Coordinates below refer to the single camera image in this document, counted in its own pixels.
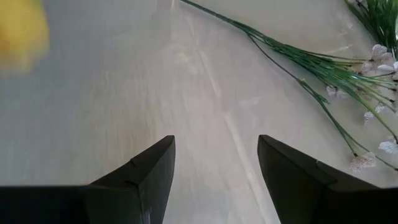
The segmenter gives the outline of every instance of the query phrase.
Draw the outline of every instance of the table surface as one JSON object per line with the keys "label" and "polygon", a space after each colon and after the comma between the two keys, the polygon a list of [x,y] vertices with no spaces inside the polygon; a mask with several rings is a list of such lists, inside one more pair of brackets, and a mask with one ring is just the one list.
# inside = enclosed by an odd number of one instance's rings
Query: table surface
{"label": "table surface", "polygon": [[[197,3],[307,50],[368,57],[372,46],[343,0]],[[322,109],[224,22],[176,0],[44,6],[49,54],[29,76],[0,79],[0,185],[87,184],[173,134],[164,223],[278,223],[257,160],[259,134],[347,171],[350,151]],[[352,104],[331,108],[377,150],[385,133],[364,128],[364,111]],[[355,175],[398,184],[381,164]]]}

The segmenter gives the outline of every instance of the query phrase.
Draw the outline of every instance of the white tabletop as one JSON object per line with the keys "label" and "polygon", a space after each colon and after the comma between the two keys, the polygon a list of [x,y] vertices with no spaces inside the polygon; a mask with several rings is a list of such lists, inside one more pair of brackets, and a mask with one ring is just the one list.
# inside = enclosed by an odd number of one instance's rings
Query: white tabletop
{"label": "white tabletop", "polygon": [[[307,50],[366,57],[372,46],[343,0],[197,3]],[[259,134],[347,171],[350,151],[322,109],[228,24],[177,0],[44,4],[48,57],[28,77],[0,79],[0,185],[87,184],[173,134],[164,223],[278,223],[259,169]],[[369,138],[364,111],[350,105],[331,107],[377,150],[383,137]],[[398,184],[381,164],[356,175]]]}

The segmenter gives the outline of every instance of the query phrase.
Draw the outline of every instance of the blurry yellow object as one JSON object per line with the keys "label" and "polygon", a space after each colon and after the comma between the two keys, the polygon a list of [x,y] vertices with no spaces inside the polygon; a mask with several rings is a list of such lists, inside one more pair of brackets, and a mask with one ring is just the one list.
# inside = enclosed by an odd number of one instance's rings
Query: blurry yellow object
{"label": "blurry yellow object", "polygon": [[40,0],[0,0],[0,68],[29,71],[49,47]]}

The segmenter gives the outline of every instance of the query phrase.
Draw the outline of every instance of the flower bunch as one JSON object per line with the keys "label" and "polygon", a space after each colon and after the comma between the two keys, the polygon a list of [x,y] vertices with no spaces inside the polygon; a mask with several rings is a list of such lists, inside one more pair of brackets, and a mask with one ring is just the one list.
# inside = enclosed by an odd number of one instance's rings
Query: flower bunch
{"label": "flower bunch", "polygon": [[[375,45],[370,59],[344,58],[309,52],[291,45],[280,43],[246,24],[242,24],[238,21],[217,14],[189,0],[181,1],[207,12],[243,31],[265,57],[294,78],[297,83],[322,107],[326,115],[337,128],[338,132],[346,141],[354,156],[353,162],[351,163],[351,169],[353,171],[360,170],[360,168],[363,167],[375,166],[375,159],[378,159],[394,170],[398,170],[390,163],[374,155],[368,148],[355,140],[355,138],[352,137],[330,113],[327,107],[329,101],[324,96],[317,93],[304,79],[290,73],[283,66],[277,63],[268,55],[266,50],[263,49],[260,44],[268,46],[270,49],[286,56],[291,61],[308,70],[315,78],[325,85],[329,96],[338,98],[351,97],[357,101],[359,105],[363,106],[368,111],[364,115],[365,121],[369,121],[371,118],[376,118],[392,134],[393,140],[398,142],[396,134],[379,115],[384,108],[389,108],[395,113],[397,112],[395,106],[395,104],[397,104],[396,99],[391,98],[388,94],[384,94],[381,91],[381,89],[387,90],[388,92],[397,91],[395,86],[396,83],[393,80],[386,79],[395,74],[394,56],[388,51],[387,47]],[[387,71],[387,73],[383,73],[382,75],[371,75],[372,73],[387,69],[386,66],[389,66],[388,69],[390,70]]]}
{"label": "flower bunch", "polygon": [[398,0],[345,0],[348,9],[365,26],[376,43],[397,57]]}

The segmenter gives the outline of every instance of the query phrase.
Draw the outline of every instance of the artificial flower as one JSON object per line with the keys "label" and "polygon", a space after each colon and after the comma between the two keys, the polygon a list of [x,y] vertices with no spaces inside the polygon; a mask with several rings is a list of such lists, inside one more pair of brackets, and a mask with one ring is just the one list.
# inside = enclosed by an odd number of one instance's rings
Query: artificial flower
{"label": "artificial flower", "polygon": [[[382,110],[384,110],[386,108],[386,106],[382,103],[377,104],[377,106],[375,107],[375,111],[376,113],[380,113]],[[366,112],[363,115],[364,119],[365,119],[365,124],[367,124],[369,122],[370,119],[372,119],[374,117],[374,114],[370,111]]]}
{"label": "artificial flower", "polygon": [[379,66],[389,66],[393,64],[394,58],[390,52],[387,52],[387,47],[376,44],[372,48],[372,57],[367,62],[362,64],[360,73],[365,74],[377,69]]}
{"label": "artificial flower", "polygon": [[382,142],[379,145],[379,149],[390,154],[396,154],[398,153],[397,141],[393,140],[393,141]]}
{"label": "artificial flower", "polygon": [[398,62],[394,62],[392,66],[389,65],[379,65],[377,69],[380,72],[384,73],[392,73],[392,72],[398,72]]}
{"label": "artificial flower", "polygon": [[329,96],[332,96],[335,98],[347,98],[347,96],[348,96],[348,94],[346,92],[339,90],[333,86],[327,86],[326,91],[328,92]]}
{"label": "artificial flower", "polygon": [[362,168],[375,167],[376,160],[374,158],[374,154],[371,152],[367,152],[362,156],[355,156],[349,164],[349,169],[352,172],[359,172]]}

